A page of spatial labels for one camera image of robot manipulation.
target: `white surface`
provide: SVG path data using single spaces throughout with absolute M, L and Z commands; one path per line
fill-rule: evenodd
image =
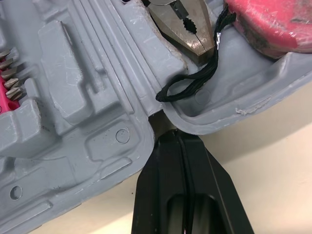
M 271 109 L 204 136 L 256 234 L 312 233 L 312 83 Z M 32 234 L 129 234 L 135 175 Z

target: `metal bit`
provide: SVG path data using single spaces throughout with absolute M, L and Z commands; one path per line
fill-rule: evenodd
M 8 59 L 8 60 L 6 60 L 4 62 L 1 62 L 0 63 L 0 69 L 4 70 L 4 69 L 8 68 L 8 66 L 10 66 L 12 63 L 13 63 L 13 59 L 12 58 L 10 58 L 10 59 Z
M 19 79 L 13 78 L 13 79 L 9 79 L 6 83 L 4 83 L 4 87 L 7 90 L 9 90 L 9 89 L 17 87 L 19 84 L 20 84 Z
M 11 101 L 15 101 L 23 95 L 23 90 L 20 87 L 19 88 L 12 88 L 8 92 L 6 92 L 5 95 Z
M 11 68 L 9 70 L 3 71 L 0 76 L 2 77 L 2 79 L 4 79 L 5 81 L 8 81 L 13 75 L 16 74 L 17 72 L 17 67 Z
M 9 54 L 11 53 L 10 50 L 5 50 L 3 52 L 0 53 L 0 60 L 4 59 L 5 57 L 7 57 Z

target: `gray plastic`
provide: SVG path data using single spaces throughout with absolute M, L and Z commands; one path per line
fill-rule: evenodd
M 207 1 L 211 20 L 222 1 Z M 27 95 L 0 115 L 0 233 L 26 233 L 139 171 L 161 109 L 192 134 L 255 115 L 311 81 L 311 55 L 277 62 L 232 27 L 216 75 L 174 104 L 155 100 L 177 73 L 198 68 L 159 33 L 140 0 L 0 1 L 0 49 Z M 188 83 L 177 84 L 176 92 Z

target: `toolbox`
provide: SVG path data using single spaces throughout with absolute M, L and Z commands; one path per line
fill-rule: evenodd
M 223 1 L 206 4 L 213 28 Z M 148 117 L 160 110 L 184 132 L 209 134 L 312 80 L 312 55 L 272 60 L 229 26 L 213 78 L 191 98 L 158 102 L 170 78 L 199 67 L 161 35 L 141 0 L 1 0 L 7 50 L 0 234 L 29 232 L 141 170 L 155 141 Z

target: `black plastic object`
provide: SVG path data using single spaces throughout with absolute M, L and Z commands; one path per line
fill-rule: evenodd
M 132 234 L 253 234 L 230 176 L 199 137 L 169 131 L 136 186 Z

